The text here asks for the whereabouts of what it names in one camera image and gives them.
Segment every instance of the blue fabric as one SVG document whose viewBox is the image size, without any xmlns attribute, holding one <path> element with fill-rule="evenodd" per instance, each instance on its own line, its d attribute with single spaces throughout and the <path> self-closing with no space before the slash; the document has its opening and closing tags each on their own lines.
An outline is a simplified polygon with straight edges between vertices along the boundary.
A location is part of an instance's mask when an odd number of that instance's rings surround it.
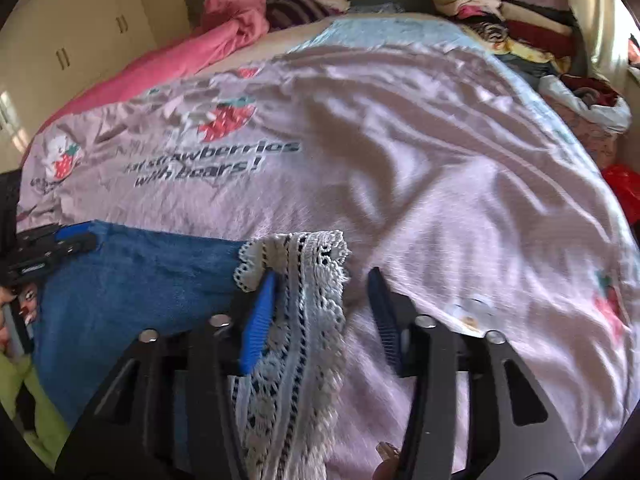
<svg viewBox="0 0 640 480">
<path fill-rule="evenodd" d="M 464 46 L 483 51 L 478 42 L 453 23 L 397 17 L 337 19 L 318 36 L 299 44 L 290 52 L 323 45 L 377 48 L 414 43 L 429 46 L 446 44 L 448 48 Z"/>
<path fill-rule="evenodd" d="M 228 309 L 242 242 L 92 222 L 98 248 L 50 275 L 34 323 L 34 364 L 69 426 L 145 328 L 189 330 Z"/>
</svg>

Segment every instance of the red plastic bag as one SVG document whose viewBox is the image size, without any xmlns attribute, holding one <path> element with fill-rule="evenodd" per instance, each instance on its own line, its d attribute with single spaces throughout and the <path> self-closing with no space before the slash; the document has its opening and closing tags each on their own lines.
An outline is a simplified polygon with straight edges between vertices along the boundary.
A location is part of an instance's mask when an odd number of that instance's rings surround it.
<svg viewBox="0 0 640 480">
<path fill-rule="evenodd" d="M 625 212 L 629 225 L 640 220 L 640 174 L 624 164 L 614 164 L 602 172 Z"/>
</svg>

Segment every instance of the screw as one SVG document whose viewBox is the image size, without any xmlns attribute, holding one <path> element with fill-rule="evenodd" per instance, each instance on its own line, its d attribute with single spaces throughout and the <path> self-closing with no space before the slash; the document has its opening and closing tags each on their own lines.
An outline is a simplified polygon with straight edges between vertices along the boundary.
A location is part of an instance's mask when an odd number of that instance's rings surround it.
<svg viewBox="0 0 640 480">
<path fill-rule="evenodd" d="M 501 345 L 502 343 L 506 343 L 507 338 L 504 336 L 502 332 L 498 332 L 497 330 L 489 330 L 484 337 L 489 343 L 493 343 L 494 345 Z"/>
<path fill-rule="evenodd" d="M 157 340 L 159 337 L 160 336 L 158 332 L 156 332 L 156 330 L 154 330 L 153 328 L 147 328 L 146 330 L 143 330 L 142 332 L 140 332 L 140 335 L 138 336 L 138 341 L 140 341 L 141 343 L 152 343 L 153 341 Z"/>
<path fill-rule="evenodd" d="M 222 328 L 223 326 L 229 326 L 231 324 L 231 318 L 227 314 L 216 314 L 211 316 L 209 324 L 216 328 Z"/>
<path fill-rule="evenodd" d="M 436 320 L 431 316 L 418 316 L 415 318 L 415 323 L 420 328 L 435 328 Z"/>
</svg>

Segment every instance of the blue towel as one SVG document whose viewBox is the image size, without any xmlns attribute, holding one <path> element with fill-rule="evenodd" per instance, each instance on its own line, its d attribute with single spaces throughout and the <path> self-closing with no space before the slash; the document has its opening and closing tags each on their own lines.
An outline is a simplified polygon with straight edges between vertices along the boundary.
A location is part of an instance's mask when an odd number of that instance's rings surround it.
<svg viewBox="0 0 640 480">
<path fill-rule="evenodd" d="M 34 364 L 72 427 L 145 328 L 189 330 L 228 309 L 242 242 L 92 222 L 98 248 L 64 263 L 39 292 Z"/>
</svg>

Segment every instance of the strawberry print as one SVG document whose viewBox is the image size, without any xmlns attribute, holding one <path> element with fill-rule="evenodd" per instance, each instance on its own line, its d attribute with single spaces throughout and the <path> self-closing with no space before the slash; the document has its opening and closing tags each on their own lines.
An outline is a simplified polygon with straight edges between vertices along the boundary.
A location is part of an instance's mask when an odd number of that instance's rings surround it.
<svg viewBox="0 0 640 480">
<path fill-rule="evenodd" d="M 616 289 L 611 284 L 610 276 L 598 274 L 600 290 L 593 293 L 593 304 L 607 319 L 616 342 L 620 341 L 625 325 L 620 319 L 620 304 Z"/>
<path fill-rule="evenodd" d="M 67 136 L 57 136 L 47 143 L 47 155 L 44 158 L 49 180 L 59 181 L 71 174 L 82 155 L 80 146 Z"/>
<path fill-rule="evenodd" d="M 62 180 L 66 176 L 71 173 L 71 168 L 74 163 L 74 158 L 71 155 L 67 155 L 66 153 L 62 155 L 60 160 L 57 160 L 53 163 L 54 168 L 56 168 L 56 178 Z"/>
<path fill-rule="evenodd" d="M 200 142 L 222 139 L 244 126 L 255 112 L 252 99 L 243 97 L 218 103 L 213 114 L 215 119 L 198 126 L 198 133 L 204 134 Z"/>
<path fill-rule="evenodd" d="M 241 77 L 242 79 L 251 79 L 258 72 L 260 72 L 259 68 L 238 68 L 236 70 L 236 74 L 238 74 L 238 77 Z"/>
</svg>

